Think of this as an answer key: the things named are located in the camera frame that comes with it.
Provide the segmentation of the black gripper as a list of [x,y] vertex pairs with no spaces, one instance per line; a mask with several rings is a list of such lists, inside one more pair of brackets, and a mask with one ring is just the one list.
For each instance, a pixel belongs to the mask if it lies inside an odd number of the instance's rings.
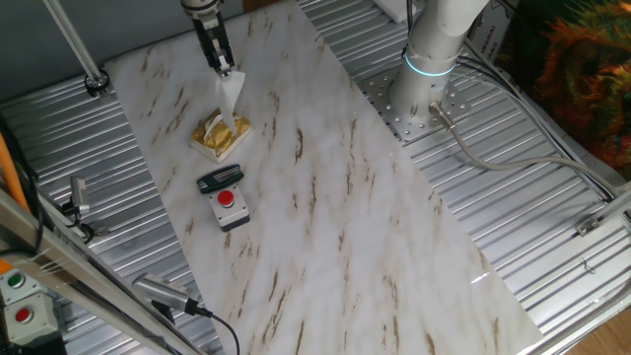
[[235,66],[225,23],[219,8],[189,9],[195,33],[208,65],[220,77],[230,76]]

